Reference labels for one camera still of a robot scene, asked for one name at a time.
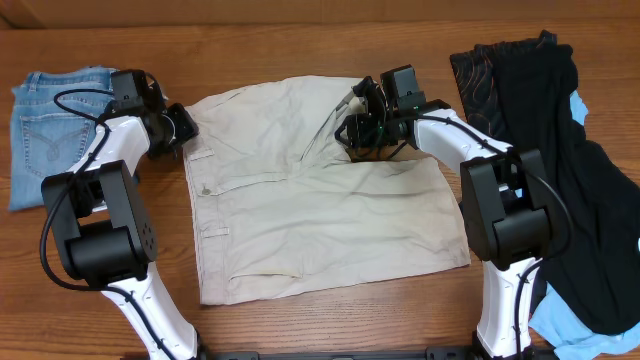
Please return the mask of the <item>beige khaki shorts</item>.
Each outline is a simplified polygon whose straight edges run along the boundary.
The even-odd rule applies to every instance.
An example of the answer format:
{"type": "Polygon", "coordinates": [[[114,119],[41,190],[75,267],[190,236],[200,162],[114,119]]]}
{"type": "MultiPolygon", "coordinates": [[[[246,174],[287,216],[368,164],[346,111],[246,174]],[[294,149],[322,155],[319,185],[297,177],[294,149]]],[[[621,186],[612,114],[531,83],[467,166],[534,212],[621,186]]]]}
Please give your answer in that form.
{"type": "Polygon", "coordinates": [[[231,305],[418,276],[470,261],[432,158],[353,162],[334,137],[355,80],[303,76],[188,107],[200,301],[231,305]]]}

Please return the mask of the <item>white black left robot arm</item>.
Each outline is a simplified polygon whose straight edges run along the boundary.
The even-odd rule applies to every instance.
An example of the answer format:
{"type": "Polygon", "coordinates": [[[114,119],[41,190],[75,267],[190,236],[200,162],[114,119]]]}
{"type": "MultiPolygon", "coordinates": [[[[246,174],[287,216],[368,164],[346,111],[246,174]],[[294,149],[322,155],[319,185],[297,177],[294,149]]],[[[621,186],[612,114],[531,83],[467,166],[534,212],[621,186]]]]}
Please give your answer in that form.
{"type": "Polygon", "coordinates": [[[143,70],[112,73],[96,136],[67,171],[41,184],[47,219],[40,261],[58,286],[99,292],[124,314],[151,359],[205,359],[208,350],[160,278],[158,237],[134,182],[143,157],[175,152],[199,132],[184,106],[167,105],[143,70]]]}

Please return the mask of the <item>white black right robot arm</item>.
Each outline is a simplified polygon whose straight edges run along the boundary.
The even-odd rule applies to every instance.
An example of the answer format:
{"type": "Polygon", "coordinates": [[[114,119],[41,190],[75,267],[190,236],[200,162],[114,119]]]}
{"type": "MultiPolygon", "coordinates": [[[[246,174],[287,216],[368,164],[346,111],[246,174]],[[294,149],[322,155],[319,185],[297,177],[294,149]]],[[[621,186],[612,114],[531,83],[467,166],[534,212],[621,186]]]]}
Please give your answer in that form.
{"type": "Polygon", "coordinates": [[[461,120],[446,102],[427,100],[412,66],[365,77],[352,88],[361,109],[334,133],[347,148],[367,152],[409,145],[461,179],[468,244],[483,265],[483,304],[472,342],[431,346],[426,359],[539,359],[528,330],[537,272],[550,242],[573,229],[548,184],[541,154],[519,152],[461,120]]]}

